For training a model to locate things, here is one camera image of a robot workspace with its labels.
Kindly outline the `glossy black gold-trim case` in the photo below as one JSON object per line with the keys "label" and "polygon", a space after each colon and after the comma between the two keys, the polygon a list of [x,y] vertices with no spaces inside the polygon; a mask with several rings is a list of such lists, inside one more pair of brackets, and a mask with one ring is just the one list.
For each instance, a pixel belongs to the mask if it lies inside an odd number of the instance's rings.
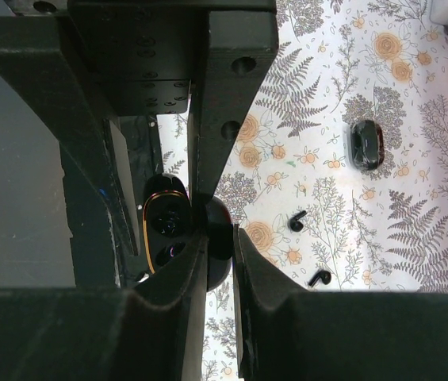
{"label": "glossy black gold-trim case", "polygon": [[182,253],[200,221],[209,239],[207,290],[218,288],[232,263],[232,218],[217,197],[197,214],[182,181],[171,174],[152,176],[144,188],[142,226],[147,272],[154,274]]}

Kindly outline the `taped black charging case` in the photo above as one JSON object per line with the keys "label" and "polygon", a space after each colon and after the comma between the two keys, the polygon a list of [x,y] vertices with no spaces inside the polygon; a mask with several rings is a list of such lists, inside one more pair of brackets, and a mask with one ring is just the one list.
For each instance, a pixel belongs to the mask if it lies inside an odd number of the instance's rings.
{"label": "taped black charging case", "polygon": [[385,159],[381,126],[373,120],[357,121],[350,128],[350,154],[353,165],[360,171],[374,171]]}

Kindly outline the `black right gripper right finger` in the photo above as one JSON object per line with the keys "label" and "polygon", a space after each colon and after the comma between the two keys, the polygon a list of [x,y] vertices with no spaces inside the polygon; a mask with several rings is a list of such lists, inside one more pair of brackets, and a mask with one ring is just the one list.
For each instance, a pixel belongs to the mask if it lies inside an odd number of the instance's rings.
{"label": "black right gripper right finger", "polygon": [[233,243],[241,378],[448,380],[448,294],[309,291]]}

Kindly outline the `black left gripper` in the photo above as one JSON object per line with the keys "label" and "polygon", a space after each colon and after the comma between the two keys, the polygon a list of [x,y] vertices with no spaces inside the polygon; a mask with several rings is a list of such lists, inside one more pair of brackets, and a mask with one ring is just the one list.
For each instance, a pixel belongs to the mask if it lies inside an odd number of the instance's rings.
{"label": "black left gripper", "polygon": [[138,248],[113,148],[116,113],[190,108],[190,196],[213,196],[278,52],[275,2],[10,1],[8,7],[19,17],[0,16],[0,76],[101,199],[125,253]]}

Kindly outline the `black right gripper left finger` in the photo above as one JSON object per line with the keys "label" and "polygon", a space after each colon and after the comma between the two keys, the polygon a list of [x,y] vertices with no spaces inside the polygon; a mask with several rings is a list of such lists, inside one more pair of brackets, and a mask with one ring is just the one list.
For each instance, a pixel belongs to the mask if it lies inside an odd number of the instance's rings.
{"label": "black right gripper left finger", "polygon": [[0,380],[198,380],[207,237],[133,289],[0,289]]}

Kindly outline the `black earbud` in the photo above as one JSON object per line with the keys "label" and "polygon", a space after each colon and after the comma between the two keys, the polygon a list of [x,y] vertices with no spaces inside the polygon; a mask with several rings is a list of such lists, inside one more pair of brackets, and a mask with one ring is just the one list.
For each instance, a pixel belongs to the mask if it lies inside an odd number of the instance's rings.
{"label": "black earbud", "polygon": [[299,233],[303,230],[304,224],[302,219],[307,215],[306,210],[299,211],[289,219],[289,229],[292,232]]}
{"label": "black earbud", "polygon": [[314,287],[317,283],[328,285],[331,282],[332,275],[327,270],[319,270],[308,282],[308,287]]}

